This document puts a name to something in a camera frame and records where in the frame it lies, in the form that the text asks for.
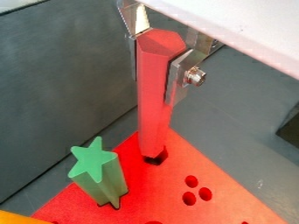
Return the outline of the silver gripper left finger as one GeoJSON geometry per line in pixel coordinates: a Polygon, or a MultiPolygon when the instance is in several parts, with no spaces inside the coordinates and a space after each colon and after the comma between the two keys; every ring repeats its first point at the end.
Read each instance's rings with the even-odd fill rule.
{"type": "Polygon", "coordinates": [[[136,37],[149,30],[145,6],[136,0],[116,0],[116,7],[125,26],[130,55],[132,78],[136,80],[136,37]]]}

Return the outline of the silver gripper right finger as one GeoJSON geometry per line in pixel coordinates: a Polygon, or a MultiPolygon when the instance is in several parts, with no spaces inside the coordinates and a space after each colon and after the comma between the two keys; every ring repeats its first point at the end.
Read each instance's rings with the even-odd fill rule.
{"type": "Polygon", "coordinates": [[[186,50],[169,65],[164,102],[170,106],[185,97],[189,85],[198,87],[205,81],[201,62],[220,49],[220,42],[192,28],[186,31],[184,43],[186,50]]]}

